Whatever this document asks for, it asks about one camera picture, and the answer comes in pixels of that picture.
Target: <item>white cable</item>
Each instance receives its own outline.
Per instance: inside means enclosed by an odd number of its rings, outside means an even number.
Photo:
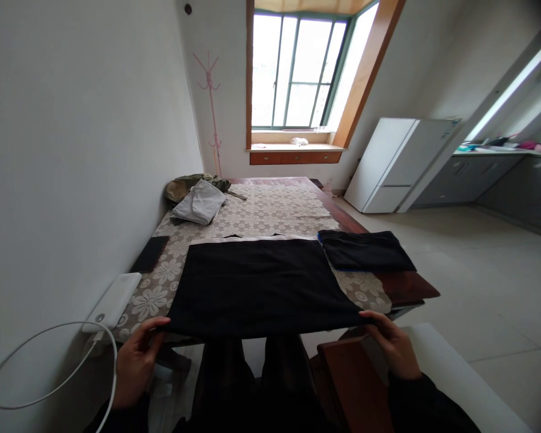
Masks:
[[[102,430],[102,426],[104,425],[104,423],[106,422],[106,419],[108,418],[108,414],[110,413],[110,410],[112,408],[112,402],[114,401],[114,392],[116,391],[116,362],[118,360],[118,350],[116,349],[116,342],[114,341],[114,338],[112,336],[112,333],[110,332],[110,330],[104,326],[103,324],[100,324],[100,323],[96,323],[96,322],[88,322],[88,321],[76,321],[76,322],[67,322],[67,323],[63,323],[63,324],[60,324],[60,325],[56,325],[56,326],[52,326],[48,329],[45,329],[43,331],[40,331],[38,334],[35,334],[33,335],[32,337],[30,337],[28,340],[26,340],[25,342],[23,342],[21,345],[19,345],[16,349],[14,349],[14,351],[8,355],[6,357],[6,359],[4,361],[2,361],[0,363],[0,370],[2,370],[2,367],[4,367],[4,365],[6,364],[6,362],[8,362],[8,360],[17,352],[19,351],[20,349],[22,349],[22,347],[24,347],[27,343],[29,343],[31,340],[34,340],[36,337],[38,337],[39,335],[42,335],[44,334],[45,332],[48,332],[48,331],[51,331],[53,329],[56,329],[56,328],[60,328],[60,327],[63,327],[63,326],[66,326],[66,325],[74,325],[74,324],[91,324],[91,325],[95,325],[95,326],[98,326],[100,328],[102,328],[102,331],[99,331],[96,336],[94,337],[94,340],[93,340],[93,343],[92,343],[92,346],[91,348],[88,350],[88,353],[86,354],[86,356],[82,359],[82,361],[80,361],[80,364],[78,364],[78,367],[76,367],[74,369],[74,371],[72,372],[72,374],[70,376],[68,376],[68,378],[62,382],[54,391],[51,391],[49,392],[48,394],[46,394],[45,396],[43,397],[40,397],[36,400],[33,400],[31,402],[28,402],[28,403],[24,403],[24,404],[21,404],[21,405],[16,405],[16,406],[6,406],[6,405],[3,405],[3,404],[0,404],[0,409],[3,409],[3,410],[15,410],[15,409],[22,409],[22,408],[25,408],[25,407],[28,407],[28,406],[32,406],[38,402],[41,402],[42,400],[44,399],[47,399],[48,397],[50,397],[51,395],[53,395],[54,393],[56,393],[58,390],[60,390],[64,385],[66,385],[66,382],[68,382],[72,376],[74,376],[74,374],[78,371],[78,369],[82,366],[82,364],[84,364],[84,361],[86,360],[86,358],[88,358],[88,356],[90,355],[90,352],[92,352],[92,349],[94,349],[94,346],[96,346],[96,343],[98,341],[100,341],[100,339],[102,338],[102,335],[103,333],[106,333],[109,337],[110,337],[110,341],[112,343],[112,349],[114,350],[114,374],[113,374],[113,377],[112,377],[112,392],[110,394],[110,401],[108,402],[108,408],[106,409],[106,414],[104,415],[104,418],[102,419],[102,423],[100,423],[100,426],[98,427],[98,430],[96,431],[96,433],[100,433],[100,431]]]

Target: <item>smartphone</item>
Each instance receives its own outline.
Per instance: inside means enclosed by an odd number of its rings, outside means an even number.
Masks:
[[[142,250],[142,253],[140,253],[136,262],[134,262],[134,265],[132,265],[130,272],[140,272],[141,274],[152,272],[158,263],[158,258],[162,254],[162,250],[164,250],[169,238],[169,236],[156,236],[150,238]]]

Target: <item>folded black shirt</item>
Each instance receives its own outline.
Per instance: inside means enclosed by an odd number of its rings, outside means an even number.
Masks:
[[[319,241],[338,271],[416,271],[415,265],[391,232],[345,233],[321,230]]]
[[[191,245],[164,331],[247,339],[373,322],[340,289],[317,240],[285,238]]]

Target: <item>refrigerator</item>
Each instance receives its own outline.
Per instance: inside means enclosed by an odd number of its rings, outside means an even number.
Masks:
[[[395,212],[458,122],[382,117],[344,199],[362,213]]]

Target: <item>black sleeve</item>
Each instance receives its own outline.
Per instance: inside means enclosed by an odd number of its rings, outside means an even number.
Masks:
[[[96,433],[109,401],[106,401],[92,422],[84,429],[84,433]],[[120,432],[120,433],[148,433],[148,405],[150,398],[144,393],[136,406],[122,410],[111,410],[108,418],[101,430],[101,433]]]
[[[426,375],[418,380],[402,380],[389,373],[389,410],[396,433],[479,432],[469,415]]]

